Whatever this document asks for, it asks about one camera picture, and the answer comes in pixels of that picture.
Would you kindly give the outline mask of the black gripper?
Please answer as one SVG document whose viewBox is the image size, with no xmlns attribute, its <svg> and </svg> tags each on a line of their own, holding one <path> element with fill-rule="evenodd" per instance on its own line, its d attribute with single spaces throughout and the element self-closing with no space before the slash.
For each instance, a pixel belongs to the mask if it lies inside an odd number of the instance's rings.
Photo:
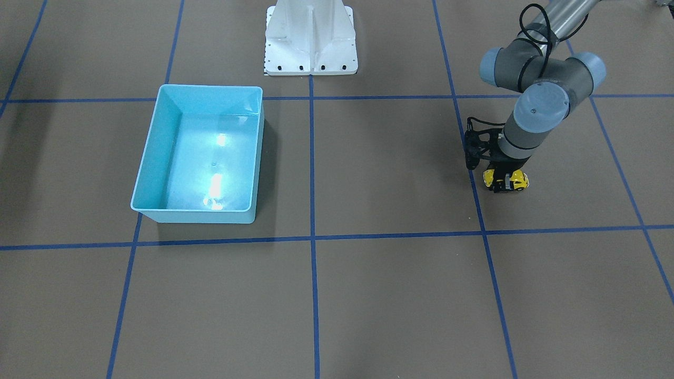
<svg viewBox="0 0 674 379">
<path fill-rule="evenodd" d="M 520 170 L 529 157 L 523 159 L 515 159 L 507 156 L 492 158 L 493 168 L 493 182 L 492 192 L 513 192 L 518 191 L 519 182 L 513 179 L 514 173 Z"/>
</svg>

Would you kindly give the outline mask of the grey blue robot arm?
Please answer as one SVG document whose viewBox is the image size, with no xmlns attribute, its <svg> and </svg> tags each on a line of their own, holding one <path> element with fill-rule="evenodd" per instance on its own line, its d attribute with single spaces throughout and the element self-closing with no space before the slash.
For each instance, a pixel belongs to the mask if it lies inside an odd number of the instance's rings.
<svg viewBox="0 0 674 379">
<path fill-rule="evenodd" d="M 519 94 L 504 123 L 489 129 L 473 128 L 467 119 L 464 132 L 465 165 L 474 170 L 481 161 L 489 165 L 482 175 L 494 193 L 522 191 L 529 179 L 522 167 L 550 132 L 558 127 L 607 76 L 598 55 L 588 51 L 559 60 L 551 53 L 585 25 L 596 1 L 530 3 L 520 12 L 519 32 L 510 45 L 484 54 L 482 81 Z"/>
</svg>

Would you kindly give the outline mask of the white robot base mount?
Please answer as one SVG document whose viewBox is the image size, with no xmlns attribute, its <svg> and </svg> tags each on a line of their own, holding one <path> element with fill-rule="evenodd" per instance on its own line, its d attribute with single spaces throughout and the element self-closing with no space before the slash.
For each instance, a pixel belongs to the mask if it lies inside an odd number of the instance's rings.
<svg viewBox="0 0 674 379">
<path fill-rule="evenodd" d="M 354 12 L 342 1 L 277 1 L 265 12 L 266 75 L 354 75 Z"/>
</svg>

